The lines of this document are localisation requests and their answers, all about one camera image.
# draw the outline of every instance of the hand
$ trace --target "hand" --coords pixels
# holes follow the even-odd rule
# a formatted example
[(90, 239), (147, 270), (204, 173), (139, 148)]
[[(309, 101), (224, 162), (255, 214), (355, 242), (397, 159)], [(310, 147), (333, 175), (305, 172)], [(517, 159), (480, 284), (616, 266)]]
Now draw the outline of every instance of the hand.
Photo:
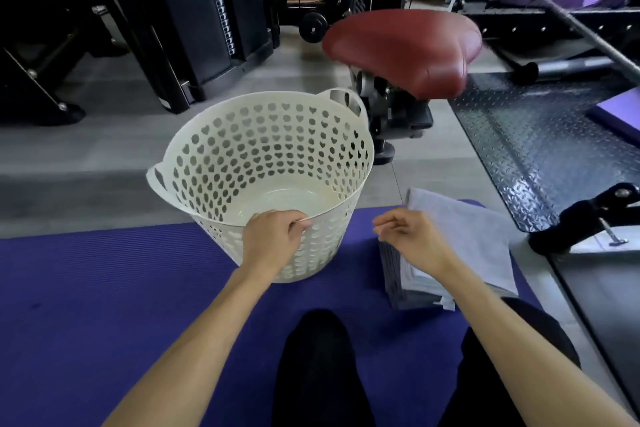
[(373, 220), (380, 241), (396, 250), (414, 267), (440, 281), (449, 269), (461, 263), (435, 225), (421, 211), (396, 208)]
[(244, 227), (240, 269), (270, 284), (296, 253), (302, 233), (311, 226), (301, 211), (256, 213)]

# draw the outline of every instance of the basket bottom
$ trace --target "basket bottom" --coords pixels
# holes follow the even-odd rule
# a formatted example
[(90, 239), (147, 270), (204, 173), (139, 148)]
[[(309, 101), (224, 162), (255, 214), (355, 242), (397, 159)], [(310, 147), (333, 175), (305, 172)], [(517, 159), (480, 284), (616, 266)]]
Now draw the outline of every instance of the basket bottom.
[(247, 187), (236, 197), (225, 213), (225, 223), (244, 227), (254, 213), (272, 209), (297, 209), (315, 216), (341, 202), (333, 189), (315, 178), (292, 174), (272, 176)]

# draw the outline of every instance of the perforated basket wall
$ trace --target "perforated basket wall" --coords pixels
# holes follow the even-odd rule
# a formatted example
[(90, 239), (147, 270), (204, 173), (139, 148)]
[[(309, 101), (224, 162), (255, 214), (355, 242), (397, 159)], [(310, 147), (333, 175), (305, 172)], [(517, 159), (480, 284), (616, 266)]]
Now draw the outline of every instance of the perforated basket wall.
[(270, 178), (322, 183), (340, 204), (312, 217), (298, 251), (276, 278), (292, 282), (331, 260), (372, 162), (371, 136), (344, 104), (323, 94), (252, 93), (218, 103), (185, 124), (155, 167), (163, 181), (155, 189), (190, 213), (240, 264), (244, 223), (226, 220), (228, 207), (237, 208), (252, 186)]

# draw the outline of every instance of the white laundry basket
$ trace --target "white laundry basket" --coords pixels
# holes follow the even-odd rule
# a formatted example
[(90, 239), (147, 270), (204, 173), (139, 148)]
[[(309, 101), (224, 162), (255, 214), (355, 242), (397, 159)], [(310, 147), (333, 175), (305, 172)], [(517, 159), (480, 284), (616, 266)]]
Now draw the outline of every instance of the white laundry basket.
[(338, 250), (373, 163), (358, 95), (266, 91), (196, 115), (171, 140), (147, 180), (188, 213), (236, 264), (256, 212), (299, 209), (312, 220), (276, 282), (313, 275)]

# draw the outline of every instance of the leg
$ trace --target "leg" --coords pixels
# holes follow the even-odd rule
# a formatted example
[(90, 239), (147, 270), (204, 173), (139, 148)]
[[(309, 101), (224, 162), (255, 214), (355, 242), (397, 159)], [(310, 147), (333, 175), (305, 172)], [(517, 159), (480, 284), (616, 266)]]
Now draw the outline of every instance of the leg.
[[(556, 319), (520, 299), (508, 298), (504, 301), (567, 358), (580, 366), (578, 353)], [(481, 423), (483, 419), (495, 426), (524, 427), (498, 372), (471, 328), (462, 342), (462, 355), (458, 367), (458, 385), (439, 427), (471, 425)]]
[(287, 338), (271, 425), (375, 425), (347, 329), (333, 312), (308, 312)]

